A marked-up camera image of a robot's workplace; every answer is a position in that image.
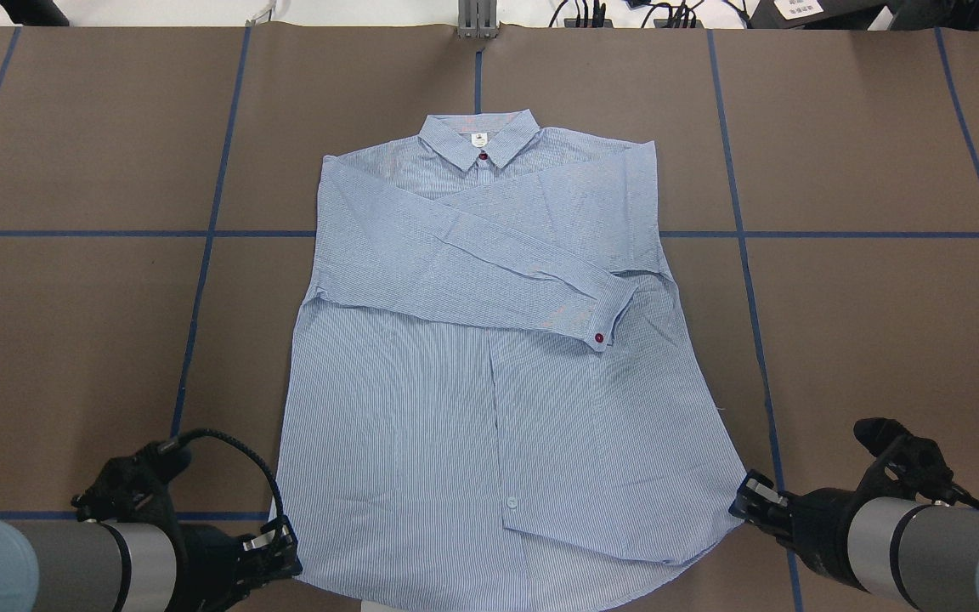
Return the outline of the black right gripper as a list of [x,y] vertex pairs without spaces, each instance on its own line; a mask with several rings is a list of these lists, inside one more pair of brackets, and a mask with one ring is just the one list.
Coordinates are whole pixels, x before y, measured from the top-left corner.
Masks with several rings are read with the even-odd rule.
[[729,512],[764,532],[791,531],[791,547],[812,573],[858,589],[847,546],[857,509],[853,491],[817,489],[793,495],[777,490],[764,473],[749,470]]

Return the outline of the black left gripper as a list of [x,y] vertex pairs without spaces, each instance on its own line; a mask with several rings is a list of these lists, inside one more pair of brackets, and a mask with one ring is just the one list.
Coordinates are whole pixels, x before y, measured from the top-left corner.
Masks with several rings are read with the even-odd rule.
[[175,611],[229,611],[250,597],[249,587],[303,573],[299,540],[287,515],[269,520],[257,535],[180,525],[178,537]]

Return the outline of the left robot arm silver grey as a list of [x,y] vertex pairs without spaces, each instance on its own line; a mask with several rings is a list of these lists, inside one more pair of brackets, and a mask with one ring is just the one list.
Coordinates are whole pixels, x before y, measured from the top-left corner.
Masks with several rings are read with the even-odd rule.
[[0,520],[0,611],[226,611],[302,574],[280,520],[259,534],[188,522]]

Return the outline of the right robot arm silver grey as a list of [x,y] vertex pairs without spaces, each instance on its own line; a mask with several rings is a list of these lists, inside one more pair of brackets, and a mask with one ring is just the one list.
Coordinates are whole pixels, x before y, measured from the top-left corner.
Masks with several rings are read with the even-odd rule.
[[979,611],[979,510],[920,502],[887,478],[793,495],[753,470],[729,512],[828,580],[917,611]]

